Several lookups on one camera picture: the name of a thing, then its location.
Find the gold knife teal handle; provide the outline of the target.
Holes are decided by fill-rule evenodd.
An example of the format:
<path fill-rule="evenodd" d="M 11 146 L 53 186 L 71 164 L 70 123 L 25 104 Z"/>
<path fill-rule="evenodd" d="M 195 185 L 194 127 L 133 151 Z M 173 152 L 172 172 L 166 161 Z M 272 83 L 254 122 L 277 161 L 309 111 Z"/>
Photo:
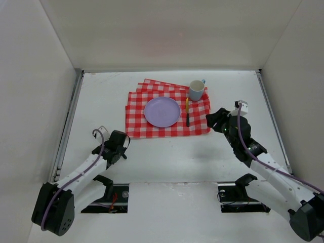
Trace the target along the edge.
<path fill-rule="evenodd" d="M 189 98 L 186 99 L 186 126 L 190 127 L 190 115 L 189 115 Z"/>

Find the red white checkered cloth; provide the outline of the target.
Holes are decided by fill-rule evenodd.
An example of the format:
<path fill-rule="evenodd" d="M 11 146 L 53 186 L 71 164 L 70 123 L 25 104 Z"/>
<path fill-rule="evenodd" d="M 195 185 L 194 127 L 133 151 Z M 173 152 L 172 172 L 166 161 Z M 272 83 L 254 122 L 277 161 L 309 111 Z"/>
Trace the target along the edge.
<path fill-rule="evenodd" d="M 186 125 L 186 99 L 189 87 L 172 83 L 145 79 L 138 83 L 136 91 L 129 92 L 126 105 L 126 133 L 135 139 L 196 136 L 207 134 L 206 115 L 210 113 L 211 105 L 208 89 L 205 88 L 199 101 L 189 101 L 189 121 Z M 169 97 L 180 106 L 181 115 L 178 121 L 169 128 L 158 128 L 150 124 L 144 116 L 146 104 L 157 97 Z"/>

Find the light blue mug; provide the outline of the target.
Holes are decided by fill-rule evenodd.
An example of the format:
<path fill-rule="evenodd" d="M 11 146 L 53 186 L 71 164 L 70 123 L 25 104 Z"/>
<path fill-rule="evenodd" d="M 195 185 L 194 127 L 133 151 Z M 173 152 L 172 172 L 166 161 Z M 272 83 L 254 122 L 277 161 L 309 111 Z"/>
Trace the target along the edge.
<path fill-rule="evenodd" d="M 194 80 L 190 83 L 189 86 L 189 98 L 191 101 L 198 101 L 205 90 L 206 81 L 202 80 Z"/>

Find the lilac round plate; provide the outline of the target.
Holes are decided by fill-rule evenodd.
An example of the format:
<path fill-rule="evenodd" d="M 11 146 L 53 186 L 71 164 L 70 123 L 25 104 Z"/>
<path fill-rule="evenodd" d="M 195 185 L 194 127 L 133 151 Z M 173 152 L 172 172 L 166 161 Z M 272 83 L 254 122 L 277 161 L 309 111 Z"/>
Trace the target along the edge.
<path fill-rule="evenodd" d="M 169 97 L 150 100 L 144 108 L 144 117 L 153 126 L 167 128 L 174 125 L 181 116 L 179 104 Z"/>

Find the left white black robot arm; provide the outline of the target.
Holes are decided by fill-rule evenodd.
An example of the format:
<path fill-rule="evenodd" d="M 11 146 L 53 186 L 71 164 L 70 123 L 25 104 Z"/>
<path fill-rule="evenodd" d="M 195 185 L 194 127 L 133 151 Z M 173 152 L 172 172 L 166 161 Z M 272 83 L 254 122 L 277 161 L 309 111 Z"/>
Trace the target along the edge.
<path fill-rule="evenodd" d="M 31 220 L 57 236 L 68 232 L 79 213 L 125 213 L 129 185 L 115 184 L 103 176 L 120 159 L 127 159 L 131 139 L 114 130 L 105 139 L 102 128 L 93 130 L 101 139 L 88 158 L 73 172 L 54 183 L 44 183 L 39 191 Z"/>

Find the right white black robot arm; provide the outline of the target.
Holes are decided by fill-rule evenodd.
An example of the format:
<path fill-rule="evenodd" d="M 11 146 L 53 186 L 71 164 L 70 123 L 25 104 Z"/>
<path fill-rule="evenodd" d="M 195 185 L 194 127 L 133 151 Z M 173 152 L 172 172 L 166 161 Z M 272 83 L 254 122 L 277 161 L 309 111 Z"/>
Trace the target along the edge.
<path fill-rule="evenodd" d="M 235 157 L 256 173 L 235 181 L 242 193 L 280 214 L 302 240 L 323 237 L 323 191 L 289 174 L 251 137 L 242 108 L 220 108 L 206 120 L 209 128 L 225 136 Z"/>

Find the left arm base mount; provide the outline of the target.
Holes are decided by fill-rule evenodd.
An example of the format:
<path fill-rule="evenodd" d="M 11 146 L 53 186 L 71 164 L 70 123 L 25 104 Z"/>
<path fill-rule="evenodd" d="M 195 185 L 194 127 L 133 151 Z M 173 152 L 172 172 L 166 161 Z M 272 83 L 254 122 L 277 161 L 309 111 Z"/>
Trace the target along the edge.
<path fill-rule="evenodd" d="M 106 186 L 104 195 L 93 201 L 82 214 L 124 214 L 128 212 L 129 184 L 115 184 L 111 179 L 102 175 L 94 178 Z"/>

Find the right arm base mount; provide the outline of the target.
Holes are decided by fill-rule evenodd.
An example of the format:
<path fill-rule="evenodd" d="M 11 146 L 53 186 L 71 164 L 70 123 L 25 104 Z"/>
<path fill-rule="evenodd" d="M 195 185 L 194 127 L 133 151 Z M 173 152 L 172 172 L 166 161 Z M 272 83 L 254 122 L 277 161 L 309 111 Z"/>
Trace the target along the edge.
<path fill-rule="evenodd" d="M 235 182 L 218 184 L 217 199 L 222 213 L 269 213 L 271 208 L 250 198 L 246 187 L 257 177 L 245 174 Z"/>

